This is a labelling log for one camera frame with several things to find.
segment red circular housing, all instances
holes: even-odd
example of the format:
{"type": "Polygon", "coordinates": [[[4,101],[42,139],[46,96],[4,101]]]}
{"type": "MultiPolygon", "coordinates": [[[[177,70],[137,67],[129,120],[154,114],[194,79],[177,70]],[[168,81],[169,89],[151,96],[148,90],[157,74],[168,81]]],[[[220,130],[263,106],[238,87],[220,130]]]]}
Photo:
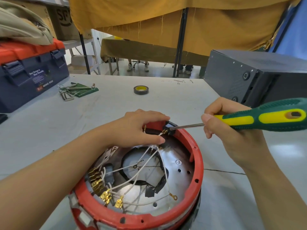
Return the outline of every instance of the red circular housing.
{"type": "MultiPolygon", "coordinates": [[[[146,125],[147,129],[162,131],[165,122],[154,122],[146,125]]],[[[201,152],[191,135],[184,129],[176,130],[173,135],[177,138],[190,152],[190,162],[194,162],[194,175],[192,182],[185,192],[184,199],[171,210],[159,216],[151,214],[130,215],[112,211],[101,205],[87,189],[85,180],[82,178],[74,188],[74,194],[77,198],[78,205],[72,207],[72,213],[78,227],[81,230],[94,229],[131,229],[145,230],[160,227],[159,229],[176,229],[189,216],[197,200],[201,189],[204,174],[204,165],[201,152]],[[85,226],[79,219],[82,210],[91,218],[91,226],[85,226]]]]}

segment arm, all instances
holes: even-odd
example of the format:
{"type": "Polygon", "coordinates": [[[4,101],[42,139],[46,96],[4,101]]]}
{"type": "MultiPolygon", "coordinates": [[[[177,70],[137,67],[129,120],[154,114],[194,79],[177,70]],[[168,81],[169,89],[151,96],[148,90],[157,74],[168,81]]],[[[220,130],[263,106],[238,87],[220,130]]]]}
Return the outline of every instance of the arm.
{"type": "Polygon", "coordinates": [[[213,117],[247,109],[250,108],[218,98],[202,115],[205,134],[210,139],[215,133],[228,155],[245,171],[267,230],[307,229],[307,205],[270,154],[262,131],[237,132],[213,117]]]}
{"type": "Polygon", "coordinates": [[[128,112],[123,118],[87,132],[3,179],[0,181],[1,228],[39,229],[108,147],[163,143],[162,137],[143,133],[142,126],[165,120],[169,117],[159,112],[128,112]]]}

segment screwdriver handle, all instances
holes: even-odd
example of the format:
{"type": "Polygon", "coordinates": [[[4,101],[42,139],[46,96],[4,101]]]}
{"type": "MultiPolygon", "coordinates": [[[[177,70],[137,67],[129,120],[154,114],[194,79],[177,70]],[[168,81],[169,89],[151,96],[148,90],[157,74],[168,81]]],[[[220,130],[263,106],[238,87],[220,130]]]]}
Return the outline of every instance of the screwdriver handle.
{"type": "Polygon", "coordinates": [[[290,98],[227,115],[215,115],[235,130],[299,131],[307,129],[307,98],[290,98]]]}

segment orange toolbox lid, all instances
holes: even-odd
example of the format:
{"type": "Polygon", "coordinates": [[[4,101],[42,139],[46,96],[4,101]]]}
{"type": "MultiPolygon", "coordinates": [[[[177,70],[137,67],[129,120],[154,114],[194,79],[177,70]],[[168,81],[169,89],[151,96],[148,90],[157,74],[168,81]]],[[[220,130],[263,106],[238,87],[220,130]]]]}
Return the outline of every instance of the orange toolbox lid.
{"type": "Polygon", "coordinates": [[[50,45],[33,45],[13,40],[0,42],[0,64],[39,56],[57,49],[65,49],[65,46],[55,38],[50,45]]]}

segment dark gray metal box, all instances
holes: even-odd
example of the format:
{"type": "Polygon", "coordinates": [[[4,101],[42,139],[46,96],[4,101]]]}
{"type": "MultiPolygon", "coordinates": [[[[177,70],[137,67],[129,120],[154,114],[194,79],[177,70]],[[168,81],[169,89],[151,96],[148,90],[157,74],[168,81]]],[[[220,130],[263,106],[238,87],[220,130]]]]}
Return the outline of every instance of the dark gray metal box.
{"type": "Polygon", "coordinates": [[[220,96],[254,108],[307,97],[307,61],[277,53],[213,50],[204,80],[220,96]]]}

